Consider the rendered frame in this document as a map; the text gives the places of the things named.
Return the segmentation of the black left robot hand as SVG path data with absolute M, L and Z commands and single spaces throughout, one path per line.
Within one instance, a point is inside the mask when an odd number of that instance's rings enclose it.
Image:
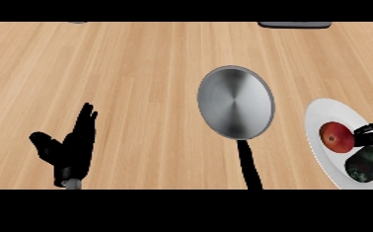
M 58 141 L 40 131 L 30 135 L 40 158 L 55 167 L 55 186 L 59 188 L 65 188 L 69 179 L 83 181 L 87 176 L 96 137 L 96 117 L 97 111 L 93 105 L 86 103 L 64 141 Z

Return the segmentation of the red apple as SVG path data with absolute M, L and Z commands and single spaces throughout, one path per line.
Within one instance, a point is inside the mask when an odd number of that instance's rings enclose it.
M 350 129 L 339 122 L 327 122 L 319 129 L 325 147 L 335 153 L 347 153 L 354 148 L 355 140 Z

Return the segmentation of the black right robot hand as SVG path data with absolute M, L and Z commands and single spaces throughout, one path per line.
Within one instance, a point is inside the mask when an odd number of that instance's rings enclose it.
M 373 145 L 373 123 L 369 123 L 354 130 L 355 147 Z

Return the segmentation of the white plate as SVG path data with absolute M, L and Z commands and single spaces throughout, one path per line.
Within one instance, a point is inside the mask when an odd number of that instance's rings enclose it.
M 373 181 L 357 182 L 348 176 L 344 167 L 347 159 L 358 152 L 360 147 L 354 147 L 347 153 L 335 153 L 322 143 L 319 129 L 330 121 L 341 123 L 350 131 L 367 124 L 364 117 L 342 102 L 329 98 L 316 99 L 310 103 L 305 115 L 305 132 L 314 159 L 342 190 L 373 190 Z

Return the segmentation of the dark grey appliance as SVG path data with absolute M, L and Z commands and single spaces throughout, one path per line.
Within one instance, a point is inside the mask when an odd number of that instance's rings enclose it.
M 327 29 L 332 22 L 258 22 L 258 25 L 270 29 Z

